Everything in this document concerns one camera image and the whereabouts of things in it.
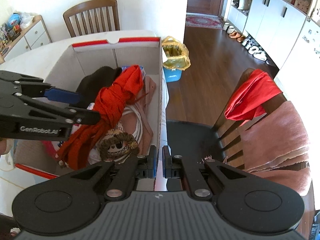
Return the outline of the black cloth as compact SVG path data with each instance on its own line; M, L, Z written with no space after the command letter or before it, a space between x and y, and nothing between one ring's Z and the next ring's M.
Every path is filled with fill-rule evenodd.
M86 109L90 103L95 102L99 91L104 87L110 87L121 72L121 68L113 69L109 66L103 66L93 74L84 77L76 90L81 95L81 99L71 106Z

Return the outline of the red cloth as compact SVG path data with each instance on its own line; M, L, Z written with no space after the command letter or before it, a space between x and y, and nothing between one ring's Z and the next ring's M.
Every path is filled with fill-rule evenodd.
M227 120L247 121L266 113L263 103L281 94L271 77L256 69L233 93L227 103L224 116Z
M138 65L129 66L112 83L103 87L95 99L93 110L99 112L100 120L95 125L82 125L65 141L55 155L73 170L86 167L90 150L107 131L121 119L124 108L136 100L143 88L142 71Z

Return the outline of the monster face plush doll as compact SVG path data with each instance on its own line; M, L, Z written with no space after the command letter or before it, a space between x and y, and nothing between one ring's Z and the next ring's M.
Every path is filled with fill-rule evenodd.
M122 130L110 130L97 143L101 160L122 161L130 155L138 155L139 144L135 137Z

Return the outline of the red and white cardboard box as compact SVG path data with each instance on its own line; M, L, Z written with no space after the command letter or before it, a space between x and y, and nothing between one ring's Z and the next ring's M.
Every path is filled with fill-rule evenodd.
M8 61L3 68L40 77L57 88L75 91L84 77L102 66L117 68L135 64L144 67L147 76L156 83L147 117L153 131L151 144L160 148L161 136L166 133L167 86L163 78L159 37L78 36L31 50ZM47 181L52 175L66 173L45 154L39 141L17 140L12 157L15 168L8 173L8 180L19 190Z

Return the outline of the patterned face mask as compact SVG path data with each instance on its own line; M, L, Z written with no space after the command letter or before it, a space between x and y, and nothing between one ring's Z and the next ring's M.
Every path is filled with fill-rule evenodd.
M94 102L90 103L87 107L87 110L95 111L95 103Z

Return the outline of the wooden chair with black seat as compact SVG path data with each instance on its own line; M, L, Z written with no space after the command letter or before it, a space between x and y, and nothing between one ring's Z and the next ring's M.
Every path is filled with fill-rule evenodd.
M243 72L234 92L254 70L247 69ZM191 157L192 161L199 165L211 159L245 170L241 133L263 120L285 101L288 100L281 92L263 103L265 114L247 121L227 120L224 116L227 105L214 126L169 120L167 121L167 136L171 153ZM310 168L308 161L291 165L288 169L298 171L305 167Z

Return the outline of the white drawer sideboard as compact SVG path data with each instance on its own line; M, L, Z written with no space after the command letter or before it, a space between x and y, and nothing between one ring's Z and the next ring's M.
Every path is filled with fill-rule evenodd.
M52 39L49 36L42 16L36 15L31 25L22 30L14 41L10 41L4 47L1 52L1 64L51 42Z

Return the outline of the blue tissue box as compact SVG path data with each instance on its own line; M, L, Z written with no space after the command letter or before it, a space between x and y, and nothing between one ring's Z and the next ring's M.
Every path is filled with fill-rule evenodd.
M130 66L122 66L122 67L121 67L121 70L124 71L124 70L126 70L126 69L128 69L128 68L130 68ZM142 73L142 78L144 79L145 76L146 76L145 69L144 69L143 66L140 66L140 65L139 65L139 68L140 68L140 71L141 71L141 73Z

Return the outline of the white plastic bag on sideboard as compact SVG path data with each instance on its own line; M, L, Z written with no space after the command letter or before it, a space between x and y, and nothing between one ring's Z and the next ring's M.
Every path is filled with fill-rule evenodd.
M34 15L23 12L20 14L20 18L21 18L20 28L23 30L32 24L33 19L34 19Z

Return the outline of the blue globe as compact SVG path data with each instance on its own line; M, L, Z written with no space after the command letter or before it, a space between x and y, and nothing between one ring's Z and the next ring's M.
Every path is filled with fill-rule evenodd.
M12 29L14 26L16 25L20 25L20 22L21 22L21 18L20 18L20 15L18 13L13 13L9 19L8 19L8 22L7 22L7 25L10 29Z

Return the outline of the wooden chair behind table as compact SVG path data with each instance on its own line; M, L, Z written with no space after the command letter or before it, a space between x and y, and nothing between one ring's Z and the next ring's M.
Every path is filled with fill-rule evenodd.
M71 37L119 31L117 0L90 0L77 4L63 13Z

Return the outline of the red cloth on chair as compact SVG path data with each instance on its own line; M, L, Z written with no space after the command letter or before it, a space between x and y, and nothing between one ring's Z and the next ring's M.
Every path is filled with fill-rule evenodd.
M233 93L227 103L224 116L227 120L247 121L266 113L263 103L281 94L271 77L256 69Z

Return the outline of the red patterned rug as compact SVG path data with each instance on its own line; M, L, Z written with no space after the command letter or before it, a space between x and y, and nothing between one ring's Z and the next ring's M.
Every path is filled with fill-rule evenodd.
M186 27L222 29L222 21L214 15L187 14L185 19Z

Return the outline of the white tall cabinet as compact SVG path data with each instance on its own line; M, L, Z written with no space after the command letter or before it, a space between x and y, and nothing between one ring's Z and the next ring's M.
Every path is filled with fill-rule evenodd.
M263 48L278 68L288 58L313 0L251 0L248 13L231 5L228 21Z

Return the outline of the white handbag on shelf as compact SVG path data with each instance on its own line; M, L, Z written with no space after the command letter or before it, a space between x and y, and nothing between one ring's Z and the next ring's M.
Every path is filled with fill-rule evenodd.
M238 9L239 10L249 10L251 5L251 0L239 0Z

